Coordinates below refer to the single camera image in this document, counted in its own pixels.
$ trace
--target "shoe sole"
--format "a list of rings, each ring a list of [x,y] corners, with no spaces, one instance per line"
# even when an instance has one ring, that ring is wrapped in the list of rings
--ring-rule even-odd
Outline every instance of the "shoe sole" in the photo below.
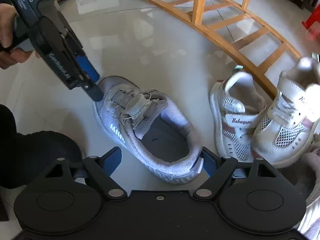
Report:
[[[279,161],[279,162],[276,162],[276,163],[271,163],[271,165],[276,168],[276,169],[280,169],[280,168],[286,168],[286,167],[289,167],[290,165],[294,164],[295,162],[297,162],[300,157],[308,150],[310,144],[312,143],[312,139],[313,139],[313,135],[315,133],[315,130],[316,130],[316,127],[318,125],[318,121],[316,121],[311,130],[310,130],[310,134],[308,136],[308,139],[307,141],[305,142],[305,144],[302,146],[302,148],[300,149],[300,151],[298,151],[295,155],[291,156],[290,158],[288,159],[285,159],[283,161]]]
[[[216,92],[218,91],[220,85],[221,85],[220,82],[216,82],[214,84],[214,86],[213,86],[213,88],[211,89],[211,92],[210,92],[209,101],[210,101],[210,106],[211,106],[213,119],[214,119],[214,125],[215,125],[214,142],[215,142],[215,146],[216,146],[216,149],[218,151],[219,156],[222,157],[222,156],[226,156],[227,152],[226,152],[226,150],[224,148],[224,144],[223,144],[222,117],[221,117],[221,113],[220,113],[220,107],[219,107],[219,104],[218,104],[218,99],[216,97]]]

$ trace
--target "wooden rail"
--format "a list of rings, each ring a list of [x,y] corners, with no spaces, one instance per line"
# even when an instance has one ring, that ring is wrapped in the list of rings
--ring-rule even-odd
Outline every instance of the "wooden rail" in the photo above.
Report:
[[[219,46],[226,54],[232,57],[237,64],[243,65],[244,69],[253,76],[257,83],[268,93],[268,95],[272,99],[276,96],[277,89],[266,78],[266,76],[264,75],[265,72],[273,65],[274,62],[276,62],[276,60],[279,59],[279,57],[281,57],[281,55],[286,50],[290,51],[292,55],[297,59],[301,57],[299,52],[281,34],[279,34],[274,28],[264,22],[261,18],[247,10],[250,0],[243,0],[243,3],[241,5],[233,0],[222,0],[221,3],[209,6],[204,6],[206,0],[175,0],[168,3],[162,0],[146,1],[156,5],[167,13],[183,21],[185,24],[204,35],[212,43]],[[190,12],[185,13],[182,10],[174,7],[175,5],[186,3],[189,1],[193,1],[193,10]],[[241,11],[241,14],[209,26],[206,26],[202,23],[203,14],[205,12],[225,7],[235,7]],[[251,33],[248,36],[234,42],[233,44],[230,44],[215,32],[215,30],[218,30],[230,24],[237,23],[246,18],[253,19],[262,27],[254,33]],[[281,45],[257,67],[239,50],[268,33],[277,38],[280,41]]]

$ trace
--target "person's leg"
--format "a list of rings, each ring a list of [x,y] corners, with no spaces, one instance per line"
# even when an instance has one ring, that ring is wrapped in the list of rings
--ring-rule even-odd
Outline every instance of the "person's leg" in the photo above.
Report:
[[[81,151],[69,137],[53,131],[28,135],[16,133],[11,111],[3,106],[0,109],[0,121],[10,120],[4,126],[0,122],[0,136],[6,135],[0,137],[0,186],[27,185],[60,157],[71,162],[81,161]]]

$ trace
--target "shoe lace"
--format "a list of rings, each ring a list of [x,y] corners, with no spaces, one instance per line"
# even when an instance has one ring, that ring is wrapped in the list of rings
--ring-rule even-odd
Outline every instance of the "shoe lace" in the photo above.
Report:
[[[255,128],[239,128],[240,131],[243,131],[243,133],[240,135],[240,139],[251,141],[253,137],[253,133],[255,131]]]
[[[285,98],[280,94],[276,108],[273,108],[273,111],[280,118],[287,122],[291,122],[298,110],[295,108],[293,102],[285,100]]]

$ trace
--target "white sneaker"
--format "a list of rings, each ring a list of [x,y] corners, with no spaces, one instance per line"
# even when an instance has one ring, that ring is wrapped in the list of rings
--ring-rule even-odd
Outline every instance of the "white sneaker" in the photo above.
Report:
[[[320,117],[319,80],[320,64],[308,57],[281,72],[278,95],[252,138],[254,157],[284,168],[308,149]]]
[[[219,155],[252,162],[251,138],[266,110],[265,99],[257,93],[252,76],[241,71],[216,82],[210,92],[210,105]]]

